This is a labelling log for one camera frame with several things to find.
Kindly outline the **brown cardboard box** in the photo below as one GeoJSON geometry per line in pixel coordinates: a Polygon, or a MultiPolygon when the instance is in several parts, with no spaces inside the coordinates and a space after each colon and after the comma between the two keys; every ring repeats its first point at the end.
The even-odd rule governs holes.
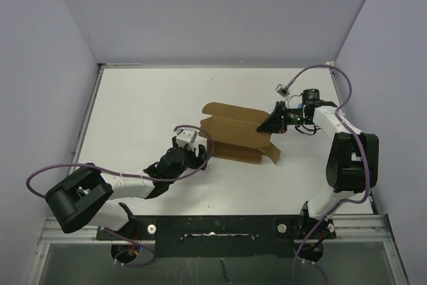
{"type": "Polygon", "coordinates": [[[269,133],[257,131],[269,113],[218,102],[206,104],[208,115],[200,121],[199,135],[207,139],[213,157],[249,164],[260,164],[264,156],[278,163],[281,151],[271,142],[269,133]]]}

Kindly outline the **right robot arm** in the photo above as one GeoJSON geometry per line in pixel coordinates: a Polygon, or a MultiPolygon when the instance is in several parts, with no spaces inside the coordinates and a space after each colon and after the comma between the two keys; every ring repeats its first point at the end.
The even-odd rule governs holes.
{"type": "Polygon", "coordinates": [[[319,232],[321,220],[327,220],[344,203],[361,204],[378,181],[379,138],[366,133],[345,118],[342,108],[320,98],[318,89],[305,89],[299,96],[301,107],[290,108],[290,90],[281,85],[273,112],[258,126],[260,133],[285,133],[289,126],[306,135],[323,131],[331,141],[326,164],[326,185],[304,203],[296,228],[304,237],[319,232]]]}

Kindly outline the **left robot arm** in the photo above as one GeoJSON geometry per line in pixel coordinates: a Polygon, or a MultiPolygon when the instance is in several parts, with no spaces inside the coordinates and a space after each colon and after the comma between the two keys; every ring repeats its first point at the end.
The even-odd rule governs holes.
{"type": "Polygon", "coordinates": [[[169,190],[174,179],[186,170],[204,170],[208,152],[178,137],[172,147],[145,168],[145,178],[124,178],[92,168],[79,168],[52,187],[44,196],[64,233],[82,227],[98,226],[112,230],[121,239],[134,235],[139,227],[136,216],[122,201],[124,198],[154,199],[169,190]]]}

